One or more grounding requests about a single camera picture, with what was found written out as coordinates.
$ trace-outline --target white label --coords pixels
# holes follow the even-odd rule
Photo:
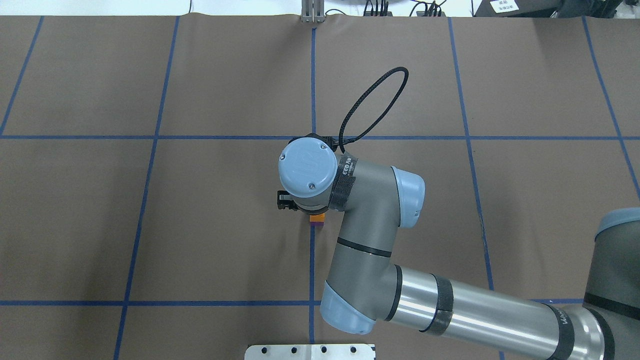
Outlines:
[[[520,9],[516,0],[494,0],[490,4],[495,13],[514,12]]]

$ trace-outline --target black band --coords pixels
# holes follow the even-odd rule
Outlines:
[[[547,360],[567,360],[571,356],[573,346],[575,345],[575,331],[573,330],[573,324],[571,318],[565,313],[564,310],[558,309],[551,305],[545,304],[554,312],[556,320],[558,321],[558,345],[556,351]]]
[[[368,253],[370,253],[372,255],[383,256],[385,258],[391,258],[391,251],[384,251],[384,250],[376,249],[374,247],[368,247],[368,246],[365,246],[365,245],[361,245],[359,243],[354,243],[354,242],[351,242],[349,240],[345,240],[345,239],[340,238],[340,237],[338,237],[338,244],[344,245],[346,247],[350,247],[350,248],[352,248],[354,250],[368,252]]]
[[[396,310],[398,309],[398,303],[400,303],[400,293],[402,292],[402,269],[396,265],[396,295],[394,296],[394,304],[391,305],[391,311],[385,321],[390,321],[394,318]]]
[[[640,309],[631,305],[624,304],[609,300],[604,297],[599,297],[591,293],[584,293],[584,302],[593,306],[601,307],[602,309],[612,311],[616,314],[626,316],[628,318],[640,320]]]
[[[344,211],[347,204],[351,188],[356,181],[353,172],[356,168],[358,158],[345,152],[340,158],[340,165],[333,180],[331,195],[329,196],[329,207],[337,211]]]
[[[585,309],[589,310],[593,317],[596,318],[596,321],[602,330],[602,336],[604,337],[604,355],[602,356],[602,360],[613,360],[616,355],[616,342],[613,340],[613,332],[611,332],[611,328],[609,327],[607,320],[604,320],[598,311],[588,307],[585,307]]]
[[[436,285],[438,286],[436,312],[433,315],[431,324],[426,329],[420,330],[420,332],[429,332],[429,334],[439,336],[447,330],[453,317],[453,286],[451,286],[451,281],[448,279],[435,274],[432,275],[436,279]]]

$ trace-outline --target gray robotic arm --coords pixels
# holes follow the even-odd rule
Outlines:
[[[418,220],[424,181],[349,153],[336,156],[333,145],[317,135],[295,139],[278,163],[294,207],[307,213],[344,212],[320,307],[330,325],[367,334],[376,320],[384,320],[533,359],[639,357],[633,337],[640,334],[640,317],[634,318],[633,309],[640,305],[640,209],[626,209],[626,221],[613,216],[608,224],[617,224],[604,225],[587,288],[592,299],[622,300],[631,312],[621,315],[589,302],[559,309],[393,265],[397,229]],[[630,261],[622,280],[612,270],[611,253]],[[617,285],[611,277],[619,280]],[[626,288],[623,299],[617,297],[620,286]]]

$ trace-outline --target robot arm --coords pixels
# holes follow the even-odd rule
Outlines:
[[[592,310],[558,309],[393,265],[397,229],[418,220],[424,181],[349,153],[336,156],[323,139],[295,139],[278,169],[300,210],[344,211],[320,307],[326,322],[367,334],[385,320],[534,359],[603,359],[607,324]]]

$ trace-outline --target blue joint cap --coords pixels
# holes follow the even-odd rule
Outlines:
[[[322,140],[300,138],[280,154],[280,182],[291,195],[309,198],[320,195],[333,184],[338,160]]]
[[[400,227],[413,227],[420,218],[420,211],[424,204],[424,180],[420,175],[413,174],[396,167],[396,184],[400,200]]]
[[[371,320],[349,305],[346,300],[331,289],[326,281],[320,303],[320,314],[329,325],[350,334],[369,334],[376,323],[375,320]]]
[[[606,214],[600,221],[596,237],[610,227],[640,220],[640,208],[617,209]]]

